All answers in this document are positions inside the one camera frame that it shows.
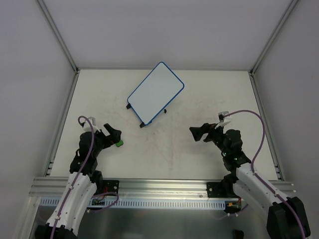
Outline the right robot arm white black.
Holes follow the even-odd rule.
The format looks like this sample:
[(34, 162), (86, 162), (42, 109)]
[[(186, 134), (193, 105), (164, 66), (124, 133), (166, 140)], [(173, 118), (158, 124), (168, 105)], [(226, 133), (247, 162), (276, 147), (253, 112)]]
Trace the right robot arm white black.
[(264, 179), (252, 168), (252, 161), (242, 150), (239, 130), (225, 131), (218, 124), (205, 123), (190, 127), (195, 141), (206, 135), (204, 142), (213, 142), (221, 151), (223, 163), (230, 173), (220, 182), (220, 190), (229, 197), (240, 197), (265, 221), (272, 239), (306, 239), (311, 235), (303, 202), (290, 197)]

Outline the blue-framed whiteboard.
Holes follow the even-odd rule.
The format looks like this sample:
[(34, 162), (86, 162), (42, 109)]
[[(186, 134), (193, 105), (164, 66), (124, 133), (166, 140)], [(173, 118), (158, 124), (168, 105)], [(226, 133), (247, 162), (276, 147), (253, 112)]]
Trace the blue-framed whiteboard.
[(146, 126), (184, 89), (184, 82), (164, 63), (159, 62), (133, 90), (127, 104)]

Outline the green bone-shaped eraser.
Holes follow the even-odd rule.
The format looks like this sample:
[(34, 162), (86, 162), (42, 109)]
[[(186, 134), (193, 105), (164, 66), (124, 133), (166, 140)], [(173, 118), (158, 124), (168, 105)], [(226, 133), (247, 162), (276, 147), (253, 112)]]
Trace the green bone-shaped eraser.
[(115, 145), (116, 145), (116, 147), (121, 147), (123, 144), (124, 144), (124, 142), (122, 140), (120, 140)]

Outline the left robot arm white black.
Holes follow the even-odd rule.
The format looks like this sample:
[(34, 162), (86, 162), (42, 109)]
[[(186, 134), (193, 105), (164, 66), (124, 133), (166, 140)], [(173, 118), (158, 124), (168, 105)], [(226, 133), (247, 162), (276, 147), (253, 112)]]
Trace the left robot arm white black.
[(96, 168), (102, 150), (123, 145), (122, 133), (107, 123), (104, 128), (108, 135), (89, 122), (81, 125), (85, 131), (80, 135), (79, 147), (70, 164), (66, 187), (50, 218), (37, 226), (34, 233), (37, 239), (75, 239), (84, 214), (95, 212), (88, 208), (91, 200), (114, 196), (110, 207), (119, 201), (118, 190), (107, 184)]

